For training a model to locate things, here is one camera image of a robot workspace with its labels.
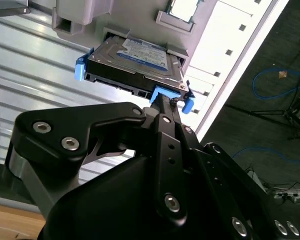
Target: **blue label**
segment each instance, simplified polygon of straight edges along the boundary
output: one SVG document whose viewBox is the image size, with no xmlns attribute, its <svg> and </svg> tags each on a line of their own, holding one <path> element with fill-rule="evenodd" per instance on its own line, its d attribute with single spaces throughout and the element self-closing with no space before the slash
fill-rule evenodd
<svg viewBox="0 0 300 240">
<path fill-rule="evenodd" d="M 132 56 L 125 55 L 125 54 L 123 54 L 123 53 L 117 53 L 117 55 L 118 55 L 119 57 L 122 57 L 122 58 L 125 58 L 125 59 L 128 59 L 128 60 L 134 61 L 134 62 L 136 62 L 136 63 L 138 63 L 138 64 L 142 64 L 142 65 L 145 65 L 145 66 L 154 68 L 154 69 L 158 69 L 158 70 L 160 70 L 160 71 L 164 71 L 164 72 L 167 72 L 167 71 L 168 71 L 165 67 L 158 66 L 158 65 L 153 64 L 153 63 L 151 63 L 151 62 L 143 61 L 143 60 L 134 58 L 134 57 L 132 57 Z"/>
</svg>

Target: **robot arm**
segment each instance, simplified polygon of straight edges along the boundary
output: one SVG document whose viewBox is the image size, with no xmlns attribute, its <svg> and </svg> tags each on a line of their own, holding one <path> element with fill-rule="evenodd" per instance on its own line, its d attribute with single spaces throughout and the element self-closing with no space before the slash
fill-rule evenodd
<svg viewBox="0 0 300 240">
<path fill-rule="evenodd" d="M 79 185 L 81 165 L 135 156 Z M 46 219 L 39 240 L 300 240 L 300 231 L 218 145 L 200 145 L 176 104 L 111 103 L 28 111 L 6 167 Z"/>
</svg>

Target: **hard drive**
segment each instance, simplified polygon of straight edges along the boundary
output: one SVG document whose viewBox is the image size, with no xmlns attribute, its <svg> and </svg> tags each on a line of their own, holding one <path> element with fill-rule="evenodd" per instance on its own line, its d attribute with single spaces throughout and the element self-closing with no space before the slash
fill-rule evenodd
<svg viewBox="0 0 300 240">
<path fill-rule="evenodd" d="M 164 47 L 138 38 L 111 36 L 88 57 L 84 79 L 147 99 L 156 87 L 184 96 L 189 89 L 181 67 L 178 57 Z"/>
</svg>

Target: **blue cable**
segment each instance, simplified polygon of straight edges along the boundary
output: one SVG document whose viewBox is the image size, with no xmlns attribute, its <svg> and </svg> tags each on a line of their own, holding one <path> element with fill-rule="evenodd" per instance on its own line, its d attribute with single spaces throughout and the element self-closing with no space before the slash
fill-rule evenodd
<svg viewBox="0 0 300 240">
<path fill-rule="evenodd" d="M 257 98 L 262 99 L 262 100 L 276 99 L 276 98 L 280 98 L 280 97 L 283 97 L 285 95 L 288 95 L 290 93 L 293 93 L 294 91 L 300 89 L 300 86 L 298 86 L 298 87 L 292 88 L 292 89 L 290 89 L 288 91 L 285 91 L 285 92 L 283 92 L 281 94 L 273 95 L 273 96 L 262 96 L 262 95 L 258 94 L 257 90 L 256 90 L 256 82 L 257 82 L 258 77 L 260 75 L 263 75 L 263 74 L 266 74 L 266 73 L 269 73 L 269 72 L 280 72 L 280 71 L 287 71 L 289 74 L 300 76 L 300 72 L 299 71 L 294 71 L 294 70 L 291 70 L 291 69 L 279 68 L 279 67 L 272 67 L 272 68 L 268 68 L 266 70 L 263 70 L 263 71 L 259 72 L 254 77 L 254 79 L 252 81 L 252 91 L 253 91 L 254 95 Z"/>
<path fill-rule="evenodd" d="M 246 151 L 262 151 L 262 152 L 270 152 L 270 153 L 273 153 L 273 154 L 276 154 L 278 155 L 281 159 L 285 160 L 286 162 L 288 163 L 291 163 L 291 164 L 300 164 L 300 160 L 293 160 L 293 159 L 290 159 L 288 157 L 286 157 L 283 153 L 277 151 L 277 150 L 274 150 L 272 148 L 268 148 L 268 147 L 246 147 L 244 149 L 241 149 L 240 151 L 237 151 L 233 156 L 232 156 L 232 159 L 234 159 L 235 157 L 237 157 L 238 155 L 240 155 L 241 153 L 243 152 L 246 152 Z"/>
</svg>

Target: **gray plastic housing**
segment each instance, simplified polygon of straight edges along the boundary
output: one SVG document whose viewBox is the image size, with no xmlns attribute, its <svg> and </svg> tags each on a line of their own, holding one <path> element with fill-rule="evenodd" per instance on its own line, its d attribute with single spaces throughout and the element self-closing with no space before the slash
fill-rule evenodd
<svg viewBox="0 0 300 240">
<path fill-rule="evenodd" d="M 171 0 L 56 0 L 52 28 L 60 38 L 89 48 L 109 34 L 139 38 L 179 57 L 185 71 L 217 1 L 199 1 L 185 22 L 166 13 Z"/>
</svg>

